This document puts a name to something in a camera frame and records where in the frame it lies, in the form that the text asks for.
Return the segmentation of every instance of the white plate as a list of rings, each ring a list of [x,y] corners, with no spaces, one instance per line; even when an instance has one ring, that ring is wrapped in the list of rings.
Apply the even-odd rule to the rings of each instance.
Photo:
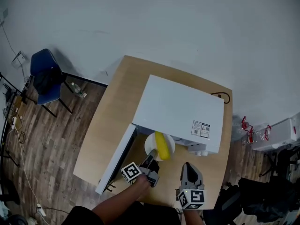
[[[169,152],[170,152],[170,155],[172,156],[172,154],[175,152],[175,141],[173,140],[173,138],[168,135],[168,134],[164,134],[164,137],[165,137],[165,141],[167,143],[167,146],[168,146],[168,149],[169,149]],[[145,151],[147,153],[147,155],[153,150],[153,149],[158,149],[157,148],[157,145],[156,145],[156,142],[155,142],[155,135],[154,133],[150,134],[146,141],[145,141]],[[155,160],[157,161],[163,161],[159,154],[157,154],[156,158],[154,158]]]

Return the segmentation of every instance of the blue chair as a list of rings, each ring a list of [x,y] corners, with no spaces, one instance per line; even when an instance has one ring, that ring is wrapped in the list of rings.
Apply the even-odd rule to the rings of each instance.
[[[30,65],[30,73],[32,76],[36,76],[40,72],[50,70],[51,68],[59,68],[54,56],[50,52],[49,49],[43,49],[31,57],[31,65]],[[67,88],[73,93],[72,89],[68,86],[68,84],[64,81],[64,84]],[[41,105],[44,109],[46,109],[51,115],[56,117],[56,115],[51,112],[46,106],[46,103],[50,103],[56,100],[59,100],[61,104],[70,112],[72,111],[67,107],[67,105],[60,98],[60,87],[61,84],[54,84],[46,94],[39,94],[37,99],[37,104]]]

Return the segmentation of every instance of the person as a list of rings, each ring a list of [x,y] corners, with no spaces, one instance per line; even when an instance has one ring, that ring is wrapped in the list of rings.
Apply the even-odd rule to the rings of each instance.
[[[93,210],[74,207],[62,225],[180,225],[176,209],[136,201],[145,195],[150,187],[147,177],[140,175],[133,185],[98,204]],[[187,225],[203,225],[198,210],[183,210],[183,213]]]

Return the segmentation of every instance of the wooden floor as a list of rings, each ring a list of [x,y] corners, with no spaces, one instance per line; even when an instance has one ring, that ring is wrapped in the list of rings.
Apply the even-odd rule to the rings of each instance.
[[[87,97],[82,99],[71,94],[66,87],[62,88],[62,99],[73,110],[71,115],[59,102],[53,102],[49,108],[57,118],[50,115],[45,109],[29,102],[22,119],[26,140],[23,144],[25,171],[39,203],[45,208],[55,208],[70,212],[81,205],[92,209],[101,200],[95,192],[96,187],[73,175],[73,169],[80,151],[86,131],[93,114],[105,91],[105,88],[68,77],[67,81],[79,84],[86,92]],[[37,93],[30,86],[28,96],[37,99]],[[7,138],[8,148],[14,158],[21,164],[20,146],[15,132]],[[269,167],[269,162],[262,153],[251,150],[249,146],[242,146],[240,142],[231,144],[225,182],[237,184],[241,177],[267,182],[269,176],[259,178],[261,171]],[[14,214],[25,217],[34,217],[39,224],[43,224],[41,217],[36,213],[36,200],[28,186],[23,171],[12,161],[5,159],[4,169],[20,195],[21,205],[8,202],[8,207]],[[294,178],[300,172],[292,174]],[[49,224],[61,224],[66,214],[61,211],[45,210],[45,217]],[[240,214],[235,222],[237,225],[256,225],[255,216]]]

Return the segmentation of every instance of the white wall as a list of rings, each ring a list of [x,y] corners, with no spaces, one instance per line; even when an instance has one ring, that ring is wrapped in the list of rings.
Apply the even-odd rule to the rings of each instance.
[[[57,49],[66,57],[66,72],[109,83],[123,55],[131,55],[231,88],[234,113],[253,124],[272,124],[300,110],[300,0],[1,4],[8,8],[5,27],[13,47],[29,57]],[[9,64],[13,54],[1,32],[0,45],[0,61]]]

